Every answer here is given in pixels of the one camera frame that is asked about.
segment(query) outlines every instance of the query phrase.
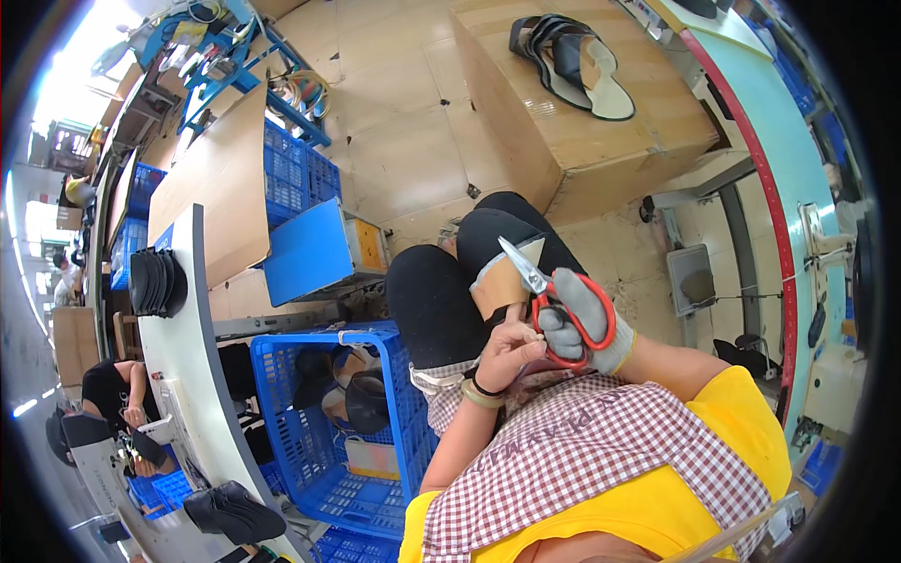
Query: stool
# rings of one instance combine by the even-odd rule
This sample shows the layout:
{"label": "stool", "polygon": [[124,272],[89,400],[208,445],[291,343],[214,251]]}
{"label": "stool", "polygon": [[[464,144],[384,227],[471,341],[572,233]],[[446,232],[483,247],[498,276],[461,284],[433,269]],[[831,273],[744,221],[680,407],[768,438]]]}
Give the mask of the stool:
{"label": "stool", "polygon": [[122,314],[121,311],[113,313],[113,332],[119,360],[144,360],[141,336],[138,333],[138,317],[133,314]]}

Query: hand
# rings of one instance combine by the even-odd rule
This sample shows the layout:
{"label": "hand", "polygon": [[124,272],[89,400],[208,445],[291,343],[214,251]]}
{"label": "hand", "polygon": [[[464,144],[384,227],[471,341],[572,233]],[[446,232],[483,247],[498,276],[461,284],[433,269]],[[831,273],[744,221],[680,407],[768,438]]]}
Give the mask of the hand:
{"label": "hand", "polygon": [[133,428],[144,425],[144,411],[139,406],[129,406],[122,412],[122,417]]}
{"label": "hand", "polygon": [[157,474],[157,468],[147,459],[138,456],[134,459],[134,474],[138,477],[153,477]]}
{"label": "hand", "polygon": [[507,307],[506,319],[491,331],[482,351],[476,381],[489,393],[507,389],[523,364],[544,358],[548,348],[544,337],[519,320],[522,308],[521,303]]}
{"label": "hand", "polygon": [[[601,300],[568,268],[557,268],[553,280],[560,301],[578,317],[591,340],[600,342],[607,334],[607,317]],[[555,354],[565,359],[582,357],[582,337],[562,307],[541,309],[538,326]],[[589,364],[601,373],[613,374],[629,357],[634,343],[635,331],[617,313],[614,341],[603,350],[589,350]]]}

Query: scissor blade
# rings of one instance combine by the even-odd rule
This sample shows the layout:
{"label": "scissor blade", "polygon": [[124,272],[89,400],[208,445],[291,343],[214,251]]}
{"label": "scissor blade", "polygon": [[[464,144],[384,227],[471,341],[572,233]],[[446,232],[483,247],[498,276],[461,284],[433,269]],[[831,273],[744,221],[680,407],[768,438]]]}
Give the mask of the scissor blade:
{"label": "scissor blade", "polygon": [[519,251],[510,241],[504,237],[497,237],[497,242],[504,250],[504,254],[513,262],[516,271],[523,277],[525,283],[536,295],[544,293],[548,287],[548,278],[542,274],[525,255]]}

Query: black pants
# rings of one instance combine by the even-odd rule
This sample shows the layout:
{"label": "black pants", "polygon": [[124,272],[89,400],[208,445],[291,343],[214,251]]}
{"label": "black pants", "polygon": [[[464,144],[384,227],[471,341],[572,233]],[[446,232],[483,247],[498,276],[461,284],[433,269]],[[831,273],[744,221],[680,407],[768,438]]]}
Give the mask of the black pants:
{"label": "black pants", "polygon": [[385,279],[388,311],[414,366],[438,368],[481,353],[491,323],[482,321],[469,286],[502,252],[498,236],[519,244],[539,234],[545,238],[538,263],[542,272],[564,267],[585,274],[551,225],[514,192],[489,195],[463,218],[457,235],[459,260],[431,244],[414,246],[394,258]]}

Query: red edge strip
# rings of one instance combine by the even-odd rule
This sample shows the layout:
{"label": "red edge strip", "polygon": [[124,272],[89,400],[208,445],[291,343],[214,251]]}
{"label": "red edge strip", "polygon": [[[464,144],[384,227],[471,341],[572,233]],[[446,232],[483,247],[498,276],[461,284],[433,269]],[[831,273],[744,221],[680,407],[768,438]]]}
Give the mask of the red edge strip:
{"label": "red edge strip", "polygon": [[[782,270],[782,279],[792,277],[795,274],[795,263],[792,260],[791,240],[788,238],[788,224],[786,222],[785,212],[782,209],[782,200],[779,199],[779,191],[776,188],[776,180],[773,178],[773,172],[769,169],[767,156],[763,153],[763,147],[760,146],[760,140],[757,133],[751,126],[748,115],[744,112],[738,98],[726,81],[723,73],[716,66],[701,43],[688,29],[679,33],[679,38],[691,51],[691,54],[697,58],[704,71],[713,81],[714,85],[719,89],[723,100],[729,111],[735,118],[735,124],[738,125],[739,131],[742,133],[745,144],[748,145],[748,151],[751,152],[751,159],[754,166],[757,167],[757,173],[760,176],[760,183],[763,185],[763,194],[767,197],[767,205],[769,206],[769,214],[773,218],[773,231],[776,233],[776,248],[779,252],[779,265]],[[785,309],[785,354],[782,357],[782,386],[788,387],[786,397],[786,408],[782,414],[782,427],[785,428],[786,419],[788,418],[788,407],[791,405],[792,387],[795,384],[795,360],[797,353],[797,292],[795,287],[795,279],[789,279],[782,282],[783,305]]]}

